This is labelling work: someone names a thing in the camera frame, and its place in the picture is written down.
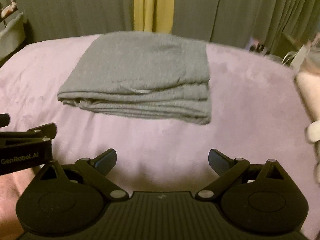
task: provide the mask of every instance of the towel fold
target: towel fold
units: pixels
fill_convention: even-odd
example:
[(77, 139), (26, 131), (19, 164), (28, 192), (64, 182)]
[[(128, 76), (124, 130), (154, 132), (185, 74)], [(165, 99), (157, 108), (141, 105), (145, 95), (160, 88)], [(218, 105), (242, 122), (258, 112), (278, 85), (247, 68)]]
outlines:
[(138, 118), (211, 119), (206, 42), (170, 34), (102, 34), (60, 87), (58, 100)]

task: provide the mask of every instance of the pink fabric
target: pink fabric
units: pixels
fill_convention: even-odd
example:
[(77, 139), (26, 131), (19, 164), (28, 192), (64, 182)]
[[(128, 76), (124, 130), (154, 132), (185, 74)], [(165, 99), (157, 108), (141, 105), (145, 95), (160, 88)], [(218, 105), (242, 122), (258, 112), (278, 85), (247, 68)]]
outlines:
[(5, 130), (55, 122), (53, 152), (60, 163), (114, 148), (118, 160), (108, 178), (129, 192), (201, 189), (216, 178), (208, 165), (211, 148), (251, 163), (277, 159), (308, 200), (303, 233), (315, 239), (320, 189), (313, 178), (313, 147), (304, 137), (310, 121), (291, 70), (240, 49), (210, 44), (210, 124), (94, 114), (64, 106), (57, 91), (95, 38), (32, 44), (0, 69), (0, 113), (12, 119)]
[(6, 174), (0, 177), (0, 239), (16, 239), (23, 233), (15, 213), (19, 196), (33, 179), (32, 169)]

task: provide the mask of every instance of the pink blanket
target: pink blanket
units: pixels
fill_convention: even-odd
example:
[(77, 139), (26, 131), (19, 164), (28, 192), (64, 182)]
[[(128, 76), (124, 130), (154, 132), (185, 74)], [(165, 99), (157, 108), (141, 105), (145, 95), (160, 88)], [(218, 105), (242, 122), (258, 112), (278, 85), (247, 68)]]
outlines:
[[(55, 122), (53, 152), (61, 163), (114, 148), (118, 160), (108, 178), (129, 192), (201, 189), (216, 178), (208, 165), (211, 148), (251, 163), (277, 159), (308, 200), (302, 231), (315, 239), (320, 230), (320, 188), (313, 178), (313, 147), (304, 136), (310, 121), (290, 69), (247, 51), (210, 44), (210, 124), (94, 114), (64, 106), (57, 101), (57, 91), (96, 37), (31, 44), (0, 69), (0, 113), (12, 119), (5, 130)], [(12, 191), (12, 184), (5, 188)], [(0, 225), (7, 217), (14, 219), (17, 195), (8, 204), (11, 213), (0, 213)], [(5, 201), (0, 202), (2, 210)]]

